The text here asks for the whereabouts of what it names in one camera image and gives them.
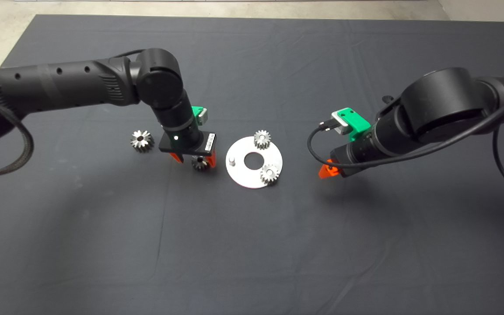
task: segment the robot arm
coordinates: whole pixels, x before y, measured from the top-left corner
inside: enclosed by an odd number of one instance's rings
[[[378,113],[376,122],[367,124],[354,141],[332,150],[327,161],[330,165],[322,167],[320,177],[348,177],[368,168],[367,164],[401,160],[412,151],[445,142],[476,126],[504,107],[504,77],[471,78],[464,68],[449,68],[420,78],[398,98],[383,100],[387,106]],[[492,132],[500,123],[497,120],[473,133]],[[322,125],[326,131],[347,127],[334,115]]]
[[[164,129],[161,151],[181,163],[185,154],[209,157],[214,166],[215,134],[198,128],[206,110],[192,108],[178,62],[166,50],[142,50],[134,61],[119,56],[0,68],[0,105],[19,120],[47,110],[139,102],[151,107]],[[13,128],[0,115],[0,137]]]

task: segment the metal plate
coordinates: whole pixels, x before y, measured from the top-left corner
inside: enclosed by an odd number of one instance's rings
[[[242,138],[235,143],[227,151],[227,156],[224,163],[227,167],[227,172],[231,178],[239,185],[246,188],[262,188],[267,186],[260,179],[259,169],[249,169],[244,164],[244,158],[250,153],[258,153],[264,158],[264,165],[273,164],[281,170],[284,166],[284,160],[280,150],[271,142],[266,149],[258,149],[254,145],[254,136]],[[234,158],[234,165],[229,162],[230,158]]]

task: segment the gear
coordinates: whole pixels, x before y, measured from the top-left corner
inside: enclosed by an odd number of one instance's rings
[[[210,168],[211,165],[207,162],[206,158],[198,156],[192,159],[192,167],[198,172],[203,172],[204,170]]]
[[[266,185],[274,184],[280,177],[280,169],[275,165],[264,165],[260,172],[260,178]]]
[[[132,147],[139,153],[149,152],[153,149],[153,136],[146,130],[141,132],[138,130],[132,134]]]
[[[258,149],[265,149],[270,145],[272,136],[265,130],[260,130],[254,134],[254,145]]]

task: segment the black cable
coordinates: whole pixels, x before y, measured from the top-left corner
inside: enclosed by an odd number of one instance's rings
[[[495,159],[495,164],[497,165],[500,174],[504,178],[504,167],[503,163],[501,162],[501,158],[499,157],[499,147],[498,147],[499,129],[500,127],[495,129],[495,131],[493,132],[493,157]]]
[[[312,138],[314,138],[314,135],[324,129],[326,129],[326,126],[324,124],[319,125],[318,128],[316,128],[314,131],[310,133],[308,136],[308,139],[306,141],[306,146],[308,147],[308,151],[314,158],[325,165],[331,166],[331,167],[336,167],[336,168],[371,168],[371,167],[377,167],[379,165],[384,165],[384,164],[390,164],[390,163],[396,163],[396,162],[402,162],[402,161],[408,161],[416,158],[420,158],[422,156],[434,153],[438,150],[442,150],[448,146],[454,145],[456,142],[459,142],[460,140],[467,138],[474,134],[476,131],[479,131],[480,129],[489,126],[490,124],[493,124],[500,119],[503,119],[504,117],[504,106],[502,106],[500,109],[496,110],[493,112],[491,115],[488,117],[484,118],[481,120],[479,123],[475,124],[473,127],[470,127],[466,129],[465,131],[457,134],[456,136],[445,140],[438,145],[434,145],[432,147],[428,147],[426,149],[422,149],[419,151],[411,152],[408,154],[404,154],[401,156],[394,156],[394,157],[389,157],[386,159],[381,159],[381,160],[376,160],[376,161],[370,161],[370,162],[363,162],[363,163],[352,163],[352,164],[340,164],[340,163],[330,163],[326,160],[324,160],[322,157],[318,156],[316,152],[312,149]]]
[[[26,129],[26,127],[22,124],[21,120],[18,119],[8,108],[0,105],[0,115],[2,115],[8,122],[13,124],[18,131],[21,132],[22,139],[24,140],[24,149],[18,159],[6,167],[0,168],[0,175],[3,175],[20,169],[28,162],[28,160],[30,160],[32,152],[34,152],[34,140],[32,139],[32,135],[28,129]]]
[[[113,58],[120,58],[121,56],[131,56],[131,55],[134,55],[134,54],[138,54],[140,52],[144,51],[144,49],[135,49],[135,50],[130,50],[128,52],[124,52],[122,54],[119,54],[119,55],[116,55],[114,56]]]

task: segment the white label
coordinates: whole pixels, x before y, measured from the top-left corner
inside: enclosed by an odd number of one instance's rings
[[[207,138],[206,151],[211,151],[211,147],[214,146],[215,134],[210,133],[210,136]]]

